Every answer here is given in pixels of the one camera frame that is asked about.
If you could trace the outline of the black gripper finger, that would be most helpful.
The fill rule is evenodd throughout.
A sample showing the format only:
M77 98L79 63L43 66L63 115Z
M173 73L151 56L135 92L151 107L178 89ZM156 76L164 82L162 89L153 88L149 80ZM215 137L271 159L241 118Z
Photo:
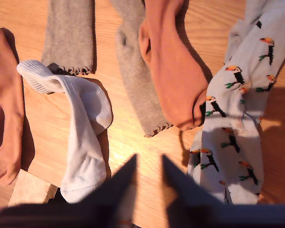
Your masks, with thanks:
M162 156L163 192L170 228L215 228L222 203Z
M136 197L137 154L80 202L82 228L131 228Z

